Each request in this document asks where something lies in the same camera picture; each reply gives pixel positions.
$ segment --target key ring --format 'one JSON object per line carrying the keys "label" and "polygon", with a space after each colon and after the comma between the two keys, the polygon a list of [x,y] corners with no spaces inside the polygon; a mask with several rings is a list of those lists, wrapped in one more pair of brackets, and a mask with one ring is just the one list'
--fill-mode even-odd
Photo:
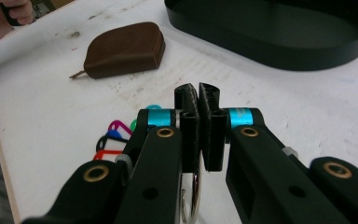
{"label": "key ring", "polygon": [[129,135],[132,135],[132,131],[130,128],[128,128],[123,122],[121,122],[120,120],[116,119],[113,120],[112,123],[110,123],[109,128],[107,129],[108,132],[112,131],[112,130],[118,130],[118,128],[122,128],[124,129],[124,131],[126,131],[126,133],[128,133]]}
{"label": "key ring", "polygon": [[191,186],[191,207],[190,214],[186,212],[186,190],[182,189],[182,220],[186,224],[195,224],[199,215],[200,195],[201,195],[201,159],[199,165],[195,167],[192,176]]}

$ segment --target black plastic part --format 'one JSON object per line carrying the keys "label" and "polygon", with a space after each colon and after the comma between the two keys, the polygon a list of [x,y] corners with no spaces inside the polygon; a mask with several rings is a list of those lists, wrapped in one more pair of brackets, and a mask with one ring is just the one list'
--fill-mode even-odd
{"label": "black plastic part", "polygon": [[226,181],[242,223],[350,223],[263,128],[233,130]]}
{"label": "black plastic part", "polygon": [[183,135],[183,173],[195,173],[200,164],[200,113],[197,92],[191,84],[174,91],[175,109],[180,112],[180,130]]}
{"label": "black plastic part", "polygon": [[[89,173],[98,176],[107,168],[107,176],[95,182],[85,179]],[[43,217],[28,218],[22,224],[111,224],[119,208],[123,187],[119,165],[111,161],[89,161],[80,166],[63,186],[56,202]]]}
{"label": "black plastic part", "polygon": [[2,12],[4,13],[7,22],[12,25],[12,26],[21,26],[21,24],[19,24],[19,22],[16,19],[13,19],[10,17],[10,15],[8,14],[8,12],[10,11],[9,7],[5,7],[5,5],[3,3],[0,3],[0,8],[2,9]]}
{"label": "black plastic part", "polygon": [[304,173],[304,175],[310,174],[309,169],[295,155],[290,155],[288,157],[297,166],[297,168]]}
{"label": "black plastic part", "polygon": [[258,108],[249,109],[251,110],[252,116],[254,118],[254,125],[264,129],[264,131],[269,135],[269,137],[271,137],[281,149],[284,148],[285,145],[281,142],[281,140],[279,140],[279,138],[277,138],[275,134],[273,134],[267,127],[266,123],[264,122],[263,114],[261,113],[261,111]]}
{"label": "black plastic part", "polygon": [[310,178],[352,223],[358,223],[357,167],[337,158],[318,158],[310,165]]}
{"label": "black plastic part", "polygon": [[[229,113],[230,108],[224,108],[227,114],[227,127],[226,127],[226,143],[228,144],[231,141],[231,116]],[[259,127],[263,127],[264,129],[268,130],[266,126],[266,123],[264,122],[263,114],[258,108],[248,108],[251,111],[252,118],[253,118],[253,124],[257,125]]]}
{"label": "black plastic part", "polygon": [[355,0],[165,0],[171,24],[268,66],[297,71],[358,57]]}
{"label": "black plastic part", "polygon": [[220,90],[200,83],[200,147],[205,169],[222,171],[227,126],[227,112],[219,108]]}
{"label": "black plastic part", "polygon": [[132,136],[123,149],[123,154],[130,156],[132,164],[136,164],[139,154],[141,153],[142,146],[148,132],[148,119],[149,111],[147,109],[141,109],[138,112],[136,119],[136,128],[132,133]]}
{"label": "black plastic part", "polygon": [[[170,137],[158,133],[173,131]],[[182,135],[179,129],[152,129],[145,140],[115,224],[179,223]]]}

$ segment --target pink carabiner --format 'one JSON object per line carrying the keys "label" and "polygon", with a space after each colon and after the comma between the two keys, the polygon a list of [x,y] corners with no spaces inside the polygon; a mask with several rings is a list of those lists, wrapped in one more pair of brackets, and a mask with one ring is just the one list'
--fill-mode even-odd
{"label": "pink carabiner", "polygon": [[129,127],[127,127],[123,122],[121,122],[120,120],[116,119],[116,120],[113,120],[112,123],[110,123],[109,125],[109,128],[107,131],[111,131],[112,128],[114,128],[114,130],[117,131],[117,129],[121,127],[124,129],[124,131],[126,131],[126,133],[128,133],[129,135],[132,135],[132,131]]}

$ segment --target metal ring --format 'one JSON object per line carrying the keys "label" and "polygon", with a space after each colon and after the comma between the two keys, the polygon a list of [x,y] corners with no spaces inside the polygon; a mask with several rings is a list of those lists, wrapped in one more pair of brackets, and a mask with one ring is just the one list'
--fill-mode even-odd
{"label": "metal ring", "polygon": [[162,128],[158,129],[157,136],[158,137],[171,137],[173,136],[174,131],[170,128]]}
{"label": "metal ring", "polygon": [[123,161],[126,163],[128,178],[131,178],[132,172],[133,172],[133,165],[132,165],[131,157],[126,154],[120,154],[115,159],[115,162],[118,162],[118,161]]}
{"label": "metal ring", "polygon": [[241,130],[241,133],[243,135],[249,136],[249,137],[256,137],[258,136],[258,131],[256,129],[253,128],[243,128]]}
{"label": "metal ring", "polygon": [[[101,170],[102,172],[97,175],[91,175],[91,172]],[[90,167],[86,173],[84,173],[83,178],[87,182],[94,183],[100,180],[103,180],[109,174],[109,169],[105,165],[95,165]]]}
{"label": "metal ring", "polygon": [[[338,171],[333,170],[332,167],[337,167],[338,169],[340,169],[340,171],[342,173],[339,173]],[[350,169],[348,169],[347,167],[345,167],[339,163],[333,162],[333,161],[329,161],[329,162],[325,163],[324,169],[330,175],[336,176],[338,178],[349,179],[352,176]]]}
{"label": "metal ring", "polygon": [[185,193],[186,190],[182,189],[182,220],[186,224],[195,224],[197,216],[199,215],[200,208],[200,195],[201,195],[201,159],[199,166],[196,167],[193,173],[192,190],[191,190],[191,208],[190,214],[186,214]]}

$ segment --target cyan marker band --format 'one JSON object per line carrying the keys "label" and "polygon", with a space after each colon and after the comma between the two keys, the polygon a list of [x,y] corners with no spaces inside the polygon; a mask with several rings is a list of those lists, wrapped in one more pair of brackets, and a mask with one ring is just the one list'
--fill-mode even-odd
{"label": "cyan marker band", "polygon": [[161,109],[160,105],[148,105],[146,109]]}
{"label": "cyan marker band", "polygon": [[170,109],[150,109],[147,124],[149,126],[171,126]]}
{"label": "cyan marker band", "polygon": [[249,108],[229,108],[231,129],[239,125],[253,125],[253,116]]}

